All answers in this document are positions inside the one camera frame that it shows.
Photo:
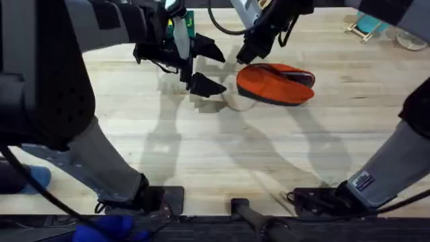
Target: blue glove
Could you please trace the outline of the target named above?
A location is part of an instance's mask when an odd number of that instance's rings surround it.
[[[109,232],[112,236],[125,239],[132,230],[133,218],[131,216],[103,216],[95,222],[100,228]],[[140,233],[137,239],[144,239],[149,236],[148,232]],[[95,229],[80,225],[73,235],[73,242],[115,242],[107,238]]]

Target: blue object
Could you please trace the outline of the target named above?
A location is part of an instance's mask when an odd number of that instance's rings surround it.
[[[36,179],[36,181],[39,182],[40,185],[42,185],[44,188],[47,188],[50,181],[51,181],[51,172],[46,167],[40,167],[35,165],[28,165],[32,172],[32,177]],[[30,184],[27,184],[20,192],[19,194],[38,194],[38,191],[36,191]]]
[[[358,16],[360,17],[364,13],[358,12]],[[374,18],[372,16],[364,15],[360,21],[358,21],[358,28],[365,33],[370,33],[381,20]],[[376,30],[376,32],[384,31],[389,25],[387,23],[382,23],[381,26]]]
[[[125,239],[132,230],[132,216],[103,216],[95,222],[100,228],[118,239]],[[135,236],[134,240],[147,238],[149,233],[144,231]],[[88,226],[77,226],[73,235],[73,242],[115,242],[113,239],[102,235],[99,231]]]

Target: black cable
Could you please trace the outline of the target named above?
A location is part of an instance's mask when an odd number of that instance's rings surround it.
[[[170,71],[170,70],[168,70],[167,68],[165,68],[164,66],[162,66],[160,63],[158,63],[156,61],[150,60],[150,62],[152,62],[154,65],[158,66],[164,73],[167,73],[167,74],[171,74],[171,73],[178,74],[179,73],[178,68],[176,68],[176,71]]]
[[[300,14],[297,14],[294,16],[294,19],[291,21],[290,25],[288,25],[288,30],[283,40],[282,40],[282,33],[279,33],[279,36],[277,36],[277,41],[279,42],[279,45],[281,47],[285,47],[287,45],[287,41],[290,38],[291,32],[294,26],[296,25],[296,22],[299,16]]]
[[[72,217],[77,218],[80,220],[83,224],[87,225],[88,227],[91,227],[92,229],[95,229],[102,235],[106,236],[107,238],[110,238],[114,241],[119,242],[141,242],[141,241],[148,241],[154,237],[159,231],[164,229],[167,225],[169,225],[171,222],[165,223],[162,227],[158,228],[156,231],[151,232],[150,235],[146,238],[139,239],[139,240],[128,240],[128,239],[120,239],[117,238],[115,235],[112,235],[111,233],[107,232],[105,229],[99,227],[97,224],[95,224],[93,221],[89,220],[88,218],[85,218],[63,202],[61,202],[58,198],[56,198],[54,195],[52,195],[46,188],[44,188],[42,185],[39,184],[38,181],[34,179],[34,177],[28,172],[28,170],[18,161],[16,156],[11,152],[9,147],[7,145],[0,144],[0,152],[4,156],[4,159],[6,159],[9,164],[20,174],[22,177],[36,190],[42,195],[47,201],[58,207],[59,209],[63,210],[65,213],[69,214]]]
[[[67,214],[79,219],[82,223],[85,225],[95,229],[96,231],[100,232],[101,234],[105,235],[106,237],[109,237],[110,239],[113,239],[114,241],[121,241],[121,242],[139,242],[139,241],[146,241],[151,239],[154,235],[156,235],[159,231],[164,229],[166,226],[170,225],[173,221],[167,222],[164,225],[162,225],[160,228],[158,228],[156,231],[152,232],[149,237],[140,239],[140,240],[124,240],[119,239],[104,229],[100,228],[98,225],[96,225],[93,221],[89,220],[88,218],[85,218],[84,216],[80,215],[78,212],[74,211],[72,208],[68,207],[66,204],[62,203],[58,198],[56,198],[54,195],[52,195],[48,190],[46,190],[42,185],[36,181],[32,175],[28,172],[28,170],[18,161],[18,159],[15,157],[15,155],[11,152],[8,146],[0,144],[0,152],[3,154],[4,158],[11,164],[11,166],[20,174],[22,175],[26,181],[33,186],[33,188],[40,193],[47,201],[52,203],[53,205],[57,206],[59,209],[63,210]],[[423,198],[426,198],[430,196],[430,189],[425,190],[424,192],[421,192],[417,195],[414,195],[410,198],[407,198],[401,202],[398,202],[396,204],[387,206],[385,208],[381,208],[379,210],[375,211],[369,211],[369,212],[363,212],[358,214],[352,214],[348,216],[337,216],[337,217],[331,217],[331,218],[300,218],[300,217],[285,217],[285,220],[295,220],[298,222],[303,223],[324,223],[324,222],[334,222],[337,220],[350,220],[353,218],[361,218],[365,216],[372,216],[372,215],[378,215],[383,214],[386,212],[391,212],[393,210],[402,208],[404,206],[407,206],[409,204],[412,204],[413,202],[419,201]]]
[[[276,1],[283,1],[283,0],[273,0],[270,5],[268,6],[269,9],[264,13],[263,17],[261,17],[261,20],[258,24],[254,24],[252,27],[244,29],[244,30],[227,30],[226,28],[222,27],[215,19],[214,17],[214,13],[212,12],[212,0],[208,0],[208,13],[209,13],[209,18],[210,21],[212,21],[212,23],[214,24],[214,26],[219,29],[221,32],[228,34],[228,35],[233,35],[233,36],[240,36],[240,35],[244,35],[248,32],[251,32],[253,30],[255,30],[256,28],[260,27],[261,25],[265,24],[266,21],[269,19],[269,16],[271,15],[272,11],[273,11],[273,6],[275,5],[274,2]]]

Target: white object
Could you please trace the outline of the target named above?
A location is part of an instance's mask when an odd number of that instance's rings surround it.
[[[174,17],[173,23],[175,28],[173,29],[173,38],[175,39],[177,51],[182,59],[189,57],[189,36],[187,30],[187,23],[185,19],[180,17]]]

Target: black clamp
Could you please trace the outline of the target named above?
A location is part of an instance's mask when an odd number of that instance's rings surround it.
[[[183,19],[187,15],[187,9],[185,8],[184,0],[176,0],[174,4],[166,8],[166,10],[170,17],[180,17]]]

